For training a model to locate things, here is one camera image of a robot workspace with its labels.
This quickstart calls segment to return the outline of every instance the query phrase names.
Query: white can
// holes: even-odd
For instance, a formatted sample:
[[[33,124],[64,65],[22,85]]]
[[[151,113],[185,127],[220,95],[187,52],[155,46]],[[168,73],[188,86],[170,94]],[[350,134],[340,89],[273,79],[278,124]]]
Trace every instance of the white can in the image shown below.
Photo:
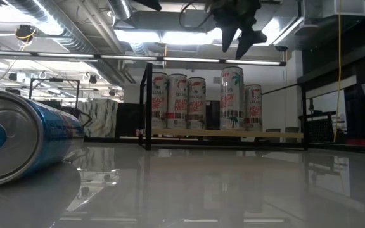
[[[244,129],[243,69],[227,67],[221,73],[221,130]]]
[[[204,78],[188,79],[188,129],[206,129],[206,89]]]
[[[263,131],[263,114],[260,85],[246,85],[245,127],[247,131]]]
[[[167,107],[167,128],[187,128],[187,100],[187,75],[179,73],[170,75]]]
[[[151,127],[163,129],[167,127],[167,89],[168,76],[162,72],[153,72],[151,89]]]

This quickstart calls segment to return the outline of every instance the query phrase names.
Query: glossy floor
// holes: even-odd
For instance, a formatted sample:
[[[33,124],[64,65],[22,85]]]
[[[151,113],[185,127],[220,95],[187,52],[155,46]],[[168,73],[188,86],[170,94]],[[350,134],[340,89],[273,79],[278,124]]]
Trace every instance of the glossy floor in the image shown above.
[[[0,187],[0,227],[365,227],[365,155],[86,144]]]

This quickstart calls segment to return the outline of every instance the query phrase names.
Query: blue can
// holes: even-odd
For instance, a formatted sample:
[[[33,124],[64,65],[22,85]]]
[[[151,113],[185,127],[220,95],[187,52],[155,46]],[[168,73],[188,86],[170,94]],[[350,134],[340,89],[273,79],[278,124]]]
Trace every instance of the blue can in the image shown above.
[[[0,184],[61,161],[83,141],[74,116],[0,91]]]

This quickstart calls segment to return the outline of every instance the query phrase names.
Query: wooden plank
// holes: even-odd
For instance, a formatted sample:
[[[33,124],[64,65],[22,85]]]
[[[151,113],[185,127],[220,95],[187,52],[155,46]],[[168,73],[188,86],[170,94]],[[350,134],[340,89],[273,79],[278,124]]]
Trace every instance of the wooden plank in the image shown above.
[[[248,132],[233,130],[190,130],[190,129],[152,129],[151,134],[164,134],[173,136],[227,136],[227,137],[282,137],[298,138],[304,137],[302,133],[280,133],[280,132]]]

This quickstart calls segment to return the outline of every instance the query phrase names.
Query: energy drink can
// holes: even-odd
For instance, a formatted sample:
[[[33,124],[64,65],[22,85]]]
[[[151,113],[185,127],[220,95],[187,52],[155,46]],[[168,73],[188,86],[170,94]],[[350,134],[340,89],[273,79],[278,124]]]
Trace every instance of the energy drink can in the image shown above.
[[[245,126],[247,131],[263,131],[263,114],[260,85],[246,85]]]
[[[164,129],[167,127],[167,74],[153,72],[153,89],[151,90],[151,127]]]
[[[0,91],[0,184],[64,159],[83,140],[74,116]]]
[[[205,129],[206,88],[204,78],[188,79],[188,129]]]
[[[221,130],[244,129],[243,69],[227,67],[221,73]]]
[[[169,98],[167,107],[167,128],[187,128],[187,75],[169,76]]]

